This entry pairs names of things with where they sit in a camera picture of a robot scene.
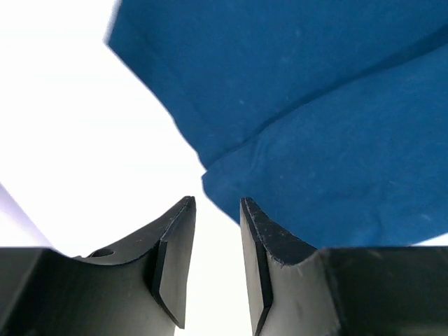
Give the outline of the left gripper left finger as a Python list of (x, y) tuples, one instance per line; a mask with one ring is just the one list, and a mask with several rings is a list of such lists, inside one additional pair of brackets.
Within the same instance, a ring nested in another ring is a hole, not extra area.
[(186, 322), (195, 198), (89, 256), (1, 250), (2, 335), (173, 335)]

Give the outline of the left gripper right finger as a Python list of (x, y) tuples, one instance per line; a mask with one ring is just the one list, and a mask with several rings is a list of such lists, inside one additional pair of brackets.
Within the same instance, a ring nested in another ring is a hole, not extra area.
[(446, 335), (447, 248), (321, 248), (250, 198), (240, 228), (254, 335)]

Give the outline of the blue printed t-shirt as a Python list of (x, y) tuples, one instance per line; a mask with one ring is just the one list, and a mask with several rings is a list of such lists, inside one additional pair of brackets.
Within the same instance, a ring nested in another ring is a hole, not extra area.
[(239, 219), (309, 244), (447, 232), (446, 1), (122, 1), (108, 46)]

